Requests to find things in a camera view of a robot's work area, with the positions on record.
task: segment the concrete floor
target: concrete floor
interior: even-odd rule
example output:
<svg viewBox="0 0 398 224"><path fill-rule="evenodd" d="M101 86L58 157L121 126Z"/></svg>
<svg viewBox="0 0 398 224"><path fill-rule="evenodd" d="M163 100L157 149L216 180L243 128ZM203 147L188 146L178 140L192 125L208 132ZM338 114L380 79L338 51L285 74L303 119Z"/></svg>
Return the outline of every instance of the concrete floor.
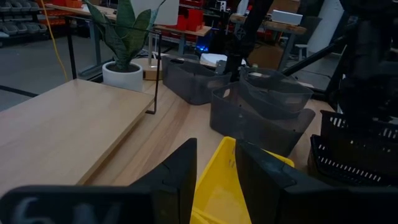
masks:
<svg viewBox="0 0 398 224"><path fill-rule="evenodd" d="M65 70L72 77L66 37L59 38L57 48ZM102 61L112 57L112 51L101 44ZM84 70L94 63L94 48L90 39L73 37L77 70ZM168 52L177 54L176 49ZM33 42L0 49L0 85L41 94L65 82L62 69L55 56L52 41ZM325 58L294 74L299 81L325 89L337 65L338 58ZM288 66L297 62L291 61ZM0 90L0 111L28 100L29 97Z"/></svg>

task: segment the yellow object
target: yellow object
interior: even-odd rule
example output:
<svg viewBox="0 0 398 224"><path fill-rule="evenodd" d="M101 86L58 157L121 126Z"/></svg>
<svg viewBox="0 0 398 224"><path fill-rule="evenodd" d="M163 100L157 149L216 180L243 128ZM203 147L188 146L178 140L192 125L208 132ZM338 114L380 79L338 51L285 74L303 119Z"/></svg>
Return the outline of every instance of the yellow object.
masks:
<svg viewBox="0 0 398 224"><path fill-rule="evenodd" d="M268 153L294 167L290 159ZM251 223L236 170L235 139L223 138L199 178L193 199L191 223Z"/></svg>
<svg viewBox="0 0 398 224"><path fill-rule="evenodd" d="M45 9L45 4L44 4L43 0L41 0L41 2L42 2L42 5L43 5L45 20L47 21L47 25L49 25L49 31L50 31L50 36L51 36L51 39L52 39L52 45L54 46L55 55L57 56L58 63L61 65L61 68L62 68L62 71L63 71L63 76L65 77L65 82L67 82L68 81L67 71L65 71L65 67L63 66L61 58L60 58L60 56L58 54L57 45L55 43L54 36L52 35L51 25L50 25L49 17L47 15L47 10Z"/></svg>

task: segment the potted plant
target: potted plant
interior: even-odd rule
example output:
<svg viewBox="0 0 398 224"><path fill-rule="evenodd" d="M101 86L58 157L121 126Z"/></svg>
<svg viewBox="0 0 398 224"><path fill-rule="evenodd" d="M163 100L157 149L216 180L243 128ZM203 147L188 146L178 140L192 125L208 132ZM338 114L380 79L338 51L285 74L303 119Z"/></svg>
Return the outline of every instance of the potted plant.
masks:
<svg viewBox="0 0 398 224"><path fill-rule="evenodd" d="M147 36L155 22L159 5L155 10L147 9L137 17L134 14L130 0L119 0L116 24L104 16L88 0L88 9L105 44L114 53L114 62L103 65L104 83L129 90L142 91L142 67L131 60L142 50Z"/></svg>

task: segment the black metal frame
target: black metal frame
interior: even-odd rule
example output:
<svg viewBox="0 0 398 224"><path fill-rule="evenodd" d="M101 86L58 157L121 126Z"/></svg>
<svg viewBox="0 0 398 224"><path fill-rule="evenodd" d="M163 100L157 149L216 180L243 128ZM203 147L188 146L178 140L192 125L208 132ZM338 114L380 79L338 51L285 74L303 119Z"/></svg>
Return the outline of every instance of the black metal frame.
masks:
<svg viewBox="0 0 398 224"><path fill-rule="evenodd" d="M88 19L88 18L85 18L85 17L77 17L77 16L65 16L65 23L66 23L66 27L68 29L67 30L67 39L68 39L70 66L72 68L72 79L76 79L77 78L76 63L75 63L75 54L73 52L72 28L70 27L70 19L82 19L82 20L86 20L86 21L91 21L91 19ZM125 28L141 30L141 29L136 29L136 28L132 28L132 27L125 27ZM161 55L160 46L162 45L162 34L159 33L159 32L151 31L151 30L142 30L142 31L146 31L146 32L150 32L150 33L159 35L159 44L158 44L158 49L157 49L158 57L157 57L157 71L156 71L154 110L153 111L151 111L151 110L147 110L146 111L147 114L156 114L156 110L157 110L157 93L158 93L158 88L159 88L159 76L160 76L160 71L159 71L159 68L160 68L160 55ZM92 82L101 82L102 81L102 74L99 74L97 76L91 77L88 80L92 81Z"/></svg>
<svg viewBox="0 0 398 224"><path fill-rule="evenodd" d="M335 49L340 47L344 47L348 43L348 37L346 35L337 38L332 44L325 47L324 49L320 50L319 52L309 56L305 60L302 60L299 63L285 69L282 73L285 76L293 75L295 72L305 68L306 66L320 60L321 58L327 56L328 54L332 53ZM313 91L312 98L314 100L325 101L329 103L329 105L336 109L336 101L333 99L332 94L335 90L338 90L340 80L343 78L343 69L344 69L344 62L346 61L349 52L344 50L343 54L341 55L340 61L336 67L335 72L333 73L330 82L326 88L326 90L319 90L317 88L310 88Z"/></svg>

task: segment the snake plant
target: snake plant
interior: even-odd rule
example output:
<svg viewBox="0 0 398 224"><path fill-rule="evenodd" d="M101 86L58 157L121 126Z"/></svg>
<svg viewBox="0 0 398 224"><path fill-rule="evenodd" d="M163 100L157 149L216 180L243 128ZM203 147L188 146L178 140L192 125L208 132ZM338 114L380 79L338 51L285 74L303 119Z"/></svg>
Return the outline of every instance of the snake plant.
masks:
<svg viewBox="0 0 398 224"><path fill-rule="evenodd" d="M159 7L157 9L142 11L137 17L134 14L130 0L119 0L116 14L116 24L101 13L88 0L87 3L91 16L103 35L105 44L113 51L118 72L128 71L130 61L142 50L148 30L154 25Z"/></svg>

